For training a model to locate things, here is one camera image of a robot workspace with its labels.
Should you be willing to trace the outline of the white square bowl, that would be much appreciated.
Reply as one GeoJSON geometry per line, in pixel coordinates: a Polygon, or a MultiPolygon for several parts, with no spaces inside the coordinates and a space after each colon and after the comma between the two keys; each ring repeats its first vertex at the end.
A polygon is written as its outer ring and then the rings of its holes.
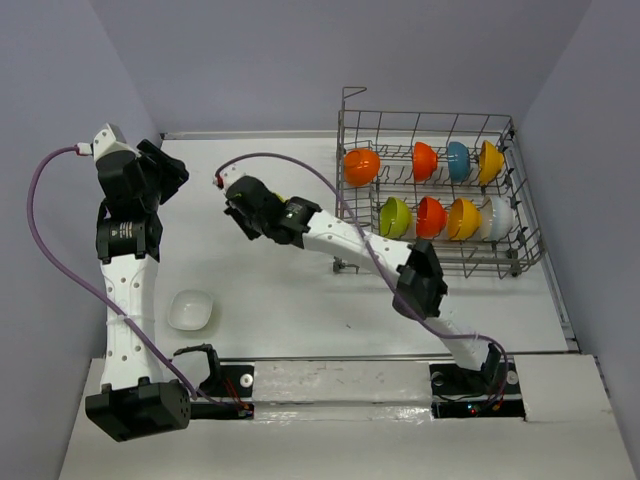
{"type": "Polygon", "coordinates": [[[213,298],[201,290],[176,293],[168,309],[168,324],[180,331],[198,331],[208,323],[213,310],[213,298]]]}

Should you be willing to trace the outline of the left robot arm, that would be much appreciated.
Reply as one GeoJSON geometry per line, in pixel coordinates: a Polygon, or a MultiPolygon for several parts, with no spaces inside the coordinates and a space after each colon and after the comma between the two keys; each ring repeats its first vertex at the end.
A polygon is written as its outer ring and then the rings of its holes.
{"type": "Polygon", "coordinates": [[[96,251],[107,297],[106,360],[100,391],[85,400],[87,417],[117,442],[184,429],[191,395],[209,395],[221,383],[217,353],[209,344],[195,354],[186,376],[167,378],[170,360],[154,344],[154,290],[163,227],[158,216],[188,180],[185,164],[147,140],[92,144],[99,207],[96,251]]]}

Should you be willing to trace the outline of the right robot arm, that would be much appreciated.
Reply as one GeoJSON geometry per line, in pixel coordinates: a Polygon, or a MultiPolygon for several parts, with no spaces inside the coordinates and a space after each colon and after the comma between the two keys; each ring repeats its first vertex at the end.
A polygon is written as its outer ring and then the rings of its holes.
{"type": "Polygon", "coordinates": [[[430,241],[410,244],[366,233],[314,202],[297,196],[284,200],[261,180],[243,173],[221,173],[216,181],[225,195],[225,214],[249,239],[265,236],[279,245],[323,253],[378,275],[391,290],[394,310],[444,344],[468,390],[485,391],[489,397],[502,394],[504,349],[441,313],[448,286],[430,241]]]}

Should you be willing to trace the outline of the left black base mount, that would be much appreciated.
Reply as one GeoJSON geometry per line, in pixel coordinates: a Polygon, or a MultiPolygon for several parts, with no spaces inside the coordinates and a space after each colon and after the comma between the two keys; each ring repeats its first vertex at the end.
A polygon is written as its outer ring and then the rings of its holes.
{"type": "Polygon", "coordinates": [[[255,368],[250,363],[221,361],[211,344],[176,350],[171,358],[196,388],[192,420],[252,420],[255,368]]]}

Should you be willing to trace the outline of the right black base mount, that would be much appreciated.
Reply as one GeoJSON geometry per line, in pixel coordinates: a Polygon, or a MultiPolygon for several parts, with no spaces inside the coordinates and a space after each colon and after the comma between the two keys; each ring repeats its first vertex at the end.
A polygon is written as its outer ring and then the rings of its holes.
{"type": "Polygon", "coordinates": [[[507,383],[501,394],[497,391],[504,380],[505,366],[498,369],[494,385],[487,386],[477,372],[467,372],[454,363],[429,366],[432,393],[431,413],[434,419],[520,418],[525,419],[525,407],[519,376],[513,361],[508,363],[507,383]]]}

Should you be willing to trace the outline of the large yellow bowl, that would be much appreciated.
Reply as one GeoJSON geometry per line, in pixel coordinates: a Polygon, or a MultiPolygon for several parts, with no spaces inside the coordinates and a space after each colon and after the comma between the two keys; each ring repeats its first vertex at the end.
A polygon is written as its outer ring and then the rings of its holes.
{"type": "Polygon", "coordinates": [[[482,144],[478,165],[478,182],[481,186],[487,186],[501,172],[504,166],[504,155],[494,144],[485,140],[482,144]]]}

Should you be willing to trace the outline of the blue bowl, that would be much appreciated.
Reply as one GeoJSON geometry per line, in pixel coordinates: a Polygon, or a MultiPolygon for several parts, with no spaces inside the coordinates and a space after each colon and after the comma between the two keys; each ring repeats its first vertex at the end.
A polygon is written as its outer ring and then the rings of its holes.
{"type": "Polygon", "coordinates": [[[470,154],[466,145],[451,141],[447,144],[447,165],[452,183],[464,182],[471,172],[470,154]]]}

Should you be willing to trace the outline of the small yellow bowl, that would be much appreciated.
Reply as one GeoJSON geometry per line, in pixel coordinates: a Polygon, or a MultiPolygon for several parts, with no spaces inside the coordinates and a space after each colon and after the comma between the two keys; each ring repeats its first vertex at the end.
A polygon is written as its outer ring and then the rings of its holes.
{"type": "Polygon", "coordinates": [[[481,223],[479,209],[470,200],[457,198],[449,210],[447,235],[452,241],[466,241],[476,233],[481,223]]]}

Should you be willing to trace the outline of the white round bowl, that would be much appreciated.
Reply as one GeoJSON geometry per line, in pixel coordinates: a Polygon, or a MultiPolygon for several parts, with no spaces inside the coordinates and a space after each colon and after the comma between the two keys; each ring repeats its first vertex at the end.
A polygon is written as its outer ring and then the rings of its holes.
{"type": "Polygon", "coordinates": [[[479,212],[481,214],[479,234],[485,241],[502,240],[516,222],[515,211],[510,203],[498,196],[485,196],[479,212]]]}

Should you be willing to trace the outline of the orange bowl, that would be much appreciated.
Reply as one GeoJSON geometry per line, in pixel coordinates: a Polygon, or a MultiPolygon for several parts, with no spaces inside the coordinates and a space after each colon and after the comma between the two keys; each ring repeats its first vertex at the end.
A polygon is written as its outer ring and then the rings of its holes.
{"type": "Polygon", "coordinates": [[[432,239],[441,234],[448,220],[448,213],[435,198],[425,196],[418,205],[416,234],[418,237],[432,239]]]}
{"type": "Polygon", "coordinates": [[[412,152],[413,176],[416,183],[429,180],[438,168],[436,151],[424,142],[416,142],[412,152]]]}

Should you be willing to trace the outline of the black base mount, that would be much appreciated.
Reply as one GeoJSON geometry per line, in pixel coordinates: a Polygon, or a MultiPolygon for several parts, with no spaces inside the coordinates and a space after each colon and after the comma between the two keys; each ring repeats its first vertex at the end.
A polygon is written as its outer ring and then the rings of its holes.
{"type": "Polygon", "coordinates": [[[513,361],[508,363],[507,383],[501,394],[497,391],[504,380],[505,366],[498,369],[494,385],[487,386],[477,372],[467,372],[454,363],[429,366],[432,393],[431,413],[434,419],[520,418],[525,419],[525,407],[519,376],[513,361]]]}
{"type": "Polygon", "coordinates": [[[176,350],[171,358],[196,388],[192,420],[252,420],[255,368],[250,363],[221,361],[211,344],[176,350]]]}

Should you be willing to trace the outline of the white orange-bottom bowl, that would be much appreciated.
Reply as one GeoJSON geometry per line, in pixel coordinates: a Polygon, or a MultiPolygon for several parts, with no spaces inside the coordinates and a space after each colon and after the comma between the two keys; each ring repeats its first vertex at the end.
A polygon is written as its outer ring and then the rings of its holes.
{"type": "Polygon", "coordinates": [[[371,183],[380,169],[379,155],[367,148],[349,151],[344,157],[344,178],[353,187],[371,183]]]}

